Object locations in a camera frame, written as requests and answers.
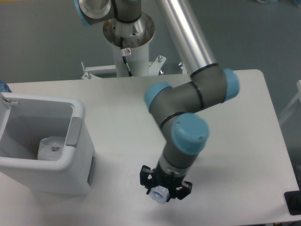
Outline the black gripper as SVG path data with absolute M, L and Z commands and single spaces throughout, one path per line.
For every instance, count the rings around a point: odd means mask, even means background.
M 192 191 L 193 184 L 184 181 L 185 174 L 175 172 L 165 172 L 160 163 L 157 164 L 154 170 L 143 165 L 140 171 L 140 184 L 147 189 L 146 194 L 149 194 L 153 187 L 162 186 L 169 190 L 168 201 L 171 199 L 182 200 Z

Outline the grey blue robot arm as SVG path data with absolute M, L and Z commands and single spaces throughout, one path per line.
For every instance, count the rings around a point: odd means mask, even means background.
M 104 22 L 119 77 L 148 73 L 148 54 L 142 49 L 154 36 L 155 26 L 139 0 L 76 0 L 74 5 L 83 24 Z M 191 193 L 192 183 L 184 178 L 209 136 L 208 125 L 197 112 L 236 97 L 240 87 L 232 70 L 219 67 L 188 1 L 159 0 L 157 5 L 190 73 L 190 81 L 183 85 L 158 82 L 144 94 L 166 144 L 154 169 L 142 166 L 140 183 L 152 199 L 164 204 Z

